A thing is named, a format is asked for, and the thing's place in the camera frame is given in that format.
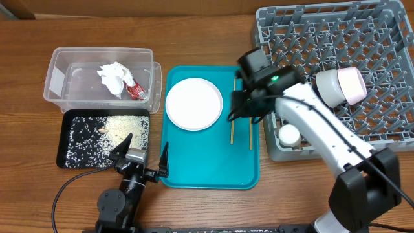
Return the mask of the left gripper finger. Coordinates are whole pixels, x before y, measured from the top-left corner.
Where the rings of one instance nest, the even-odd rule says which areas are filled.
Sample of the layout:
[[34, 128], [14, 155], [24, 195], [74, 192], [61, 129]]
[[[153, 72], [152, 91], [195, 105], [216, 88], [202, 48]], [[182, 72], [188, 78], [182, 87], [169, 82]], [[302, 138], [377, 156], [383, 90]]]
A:
[[110, 151], [109, 159], [112, 161], [118, 161], [121, 158], [125, 158], [126, 153], [129, 150], [132, 138], [133, 134], [128, 134], [128, 136], [119, 145]]
[[162, 151], [162, 155], [160, 156], [159, 161], [159, 176], [160, 177], [169, 177], [169, 164], [168, 164], [168, 149], [169, 149], [169, 142], [166, 142], [164, 145], [164, 149]]

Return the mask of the wooden chopstick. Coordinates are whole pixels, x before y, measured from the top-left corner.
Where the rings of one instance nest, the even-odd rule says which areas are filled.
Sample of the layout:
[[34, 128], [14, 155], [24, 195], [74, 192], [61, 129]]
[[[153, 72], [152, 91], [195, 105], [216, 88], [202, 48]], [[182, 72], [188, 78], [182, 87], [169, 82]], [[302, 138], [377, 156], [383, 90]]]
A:
[[252, 118], [249, 118], [249, 150], [252, 151], [253, 150], [253, 140], [252, 140], [252, 133], [253, 133], [253, 129], [252, 129]]
[[[237, 78], [234, 77], [234, 86], [233, 86], [233, 91], [236, 90], [236, 85], [237, 85]], [[231, 121], [231, 135], [230, 135], [230, 144], [234, 143], [234, 121]]]

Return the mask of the white paper cup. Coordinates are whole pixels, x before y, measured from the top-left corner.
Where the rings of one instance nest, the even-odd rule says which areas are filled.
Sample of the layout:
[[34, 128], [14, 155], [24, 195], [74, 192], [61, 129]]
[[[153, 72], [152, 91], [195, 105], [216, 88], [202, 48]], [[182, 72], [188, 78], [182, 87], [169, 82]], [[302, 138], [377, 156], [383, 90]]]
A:
[[286, 124], [278, 131], [278, 139], [284, 148], [295, 148], [301, 144], [301, 134], [296, 126]]

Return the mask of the red snack wrapper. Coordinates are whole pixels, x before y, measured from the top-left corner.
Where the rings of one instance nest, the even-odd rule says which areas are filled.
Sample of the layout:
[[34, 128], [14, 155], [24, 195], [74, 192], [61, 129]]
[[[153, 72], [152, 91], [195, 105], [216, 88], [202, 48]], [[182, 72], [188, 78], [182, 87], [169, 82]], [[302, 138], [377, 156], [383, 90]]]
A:
[[141, 85], [137, 81], [133, 80], [132, 83], [125, 84], [126, 90], [133, 100], [145, 100], [147, 98], [146, 91], [141, 87]]

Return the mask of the pink plate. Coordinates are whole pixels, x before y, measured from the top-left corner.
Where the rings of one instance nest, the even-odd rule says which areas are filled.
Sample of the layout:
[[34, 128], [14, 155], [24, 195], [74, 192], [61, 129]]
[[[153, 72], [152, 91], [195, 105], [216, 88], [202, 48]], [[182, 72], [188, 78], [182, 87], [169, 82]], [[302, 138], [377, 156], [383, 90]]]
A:
[[187, 131], [200, 131], [212, 126], [222, 110], [221, 92], [202, 78], [187, 78], [176, 83], [166, 97], [168, 118]]

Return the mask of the grey bowl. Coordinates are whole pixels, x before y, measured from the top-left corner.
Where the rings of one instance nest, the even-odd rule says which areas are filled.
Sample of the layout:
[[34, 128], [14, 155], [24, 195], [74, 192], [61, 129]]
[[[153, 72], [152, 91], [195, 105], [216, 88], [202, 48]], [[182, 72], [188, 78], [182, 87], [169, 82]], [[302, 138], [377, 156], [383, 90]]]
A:
[[321, 99], [330, 108], [334, 108], [345, 101], [337, 70], [319, 72], [316, 75], [316, 87]]

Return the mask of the white napkin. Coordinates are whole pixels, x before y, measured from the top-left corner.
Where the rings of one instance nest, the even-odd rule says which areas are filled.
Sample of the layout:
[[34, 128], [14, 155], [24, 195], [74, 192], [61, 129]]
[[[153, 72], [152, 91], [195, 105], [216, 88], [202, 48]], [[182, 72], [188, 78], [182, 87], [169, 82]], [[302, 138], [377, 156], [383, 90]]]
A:
[[130, 70], [118, 62], [100, 66], [97, 74], [101, 77], [102, 84], [117, 98], [121, 98], [124, 84], [128, 87], [135, 86], [135, 81]]

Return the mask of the pink bowl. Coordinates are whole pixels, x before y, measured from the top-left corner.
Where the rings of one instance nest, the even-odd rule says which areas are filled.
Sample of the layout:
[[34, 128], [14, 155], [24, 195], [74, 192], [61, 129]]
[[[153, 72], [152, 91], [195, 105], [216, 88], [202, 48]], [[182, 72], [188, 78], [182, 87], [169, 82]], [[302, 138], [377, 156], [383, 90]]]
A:
[[367, 96], [364, 79], [356, 67], [338, 69], [338, 81], [349, 105], [354, 105]]

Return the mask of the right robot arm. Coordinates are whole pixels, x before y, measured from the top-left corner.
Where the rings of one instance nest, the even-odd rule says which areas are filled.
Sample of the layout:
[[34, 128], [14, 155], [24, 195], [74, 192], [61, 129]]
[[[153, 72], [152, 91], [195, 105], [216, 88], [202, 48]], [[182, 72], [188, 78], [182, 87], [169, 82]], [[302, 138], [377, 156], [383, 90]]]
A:
[[236, 77], [242, 88], [232, 93], [228, 119], [260, 121], [277, 113], [297, 127], [334, 175], [329, 210], [310, 224], [309, 232], [367, 232], [375, 219], [400, 204], [398, 157], [389, 148], [374, 149], [331, 111], [366, 96], [357, 68], [319, 72], [315, 86], [291, 66], [241, 67]]

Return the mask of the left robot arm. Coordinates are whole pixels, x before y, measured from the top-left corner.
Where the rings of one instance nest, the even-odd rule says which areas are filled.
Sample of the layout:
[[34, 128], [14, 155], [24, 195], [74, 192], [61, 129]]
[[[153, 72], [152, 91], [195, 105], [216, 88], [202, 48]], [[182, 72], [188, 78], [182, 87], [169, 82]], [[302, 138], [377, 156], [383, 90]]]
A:
[[168, 149], [165, 143], [160, 157], [159, 169], [147, 167], [148, 152], [130, 146], [133, 135], [128, 136], [109, 153], [114, 169], [123, 175], [118, 188], [102, 192], [98, 198], [99, 218], [95, 232], [145, 232], [135, 223], [136, 210], [146, 183], [158, 183], [161, 177], [169, 176]]

